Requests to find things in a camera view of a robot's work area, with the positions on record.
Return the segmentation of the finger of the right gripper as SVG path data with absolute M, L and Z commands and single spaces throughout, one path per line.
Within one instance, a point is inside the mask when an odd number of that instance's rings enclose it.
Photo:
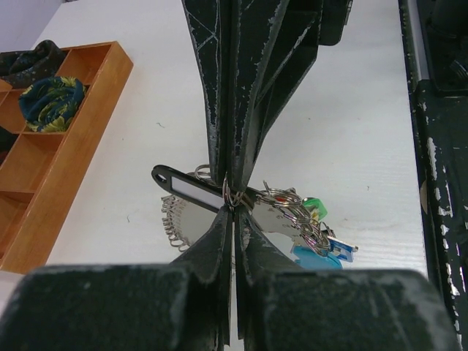
M 351 1 L 236 1 L 232 189 L 244 191 L 263 141 L 317 59 L 340 40 Z
M 221 183 L 227 169 L 232 2 L 186 0 L 182 5 L 203 89 L 211 179 Z

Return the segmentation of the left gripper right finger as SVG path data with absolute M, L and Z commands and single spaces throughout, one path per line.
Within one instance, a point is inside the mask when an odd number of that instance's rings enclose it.
M 234 225 L 238 338 L 245 350 L 273 350 L 284 286 L 277 279 L 301 268 L 266 238 L 246 208 L 235 210 Z

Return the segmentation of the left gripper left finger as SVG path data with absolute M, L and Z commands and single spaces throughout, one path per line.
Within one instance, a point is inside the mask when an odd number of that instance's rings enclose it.
M 179 347 L 230 343 L 233 214 L 219 209 L 207 232 L 173 263 L 188 273 Z

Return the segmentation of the metal key organiser disc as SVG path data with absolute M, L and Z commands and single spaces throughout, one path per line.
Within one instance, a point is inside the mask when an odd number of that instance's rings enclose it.
M 199 178 L 211 178 L 208 165 L 200 165 L 193 172 Z M 303 206 L 303 199 L 293 188 L 277 189 L 265 186 L 260 204 L 251 211 L 263 234 L 284 235 L 292 244 L 290 254 L 306 269 L 340 269 L 345 262 L 330 253 L 328 236 L 334 231 L 324 222 L 317 222 Z M 211 226 L 216 213 L 182 200 L 170 193 L 162 198 L 163 226 L 170 245 L 185 252 Z

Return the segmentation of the black key tag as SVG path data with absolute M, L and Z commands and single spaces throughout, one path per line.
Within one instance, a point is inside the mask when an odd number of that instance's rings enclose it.
M 166 192 L 214 213 L 224 205 L 231 208 L 243 205 L 252 211 L 260 204 L 262 193 L 256 189 L 247 188 L 244 192 L 234 192 L 230 189 L 227 178 L 216 185 L 211 178 L 198 176 L 199 173 L 190 175 L 167 165 L 156 165 L 151 171 L 153 180 Z

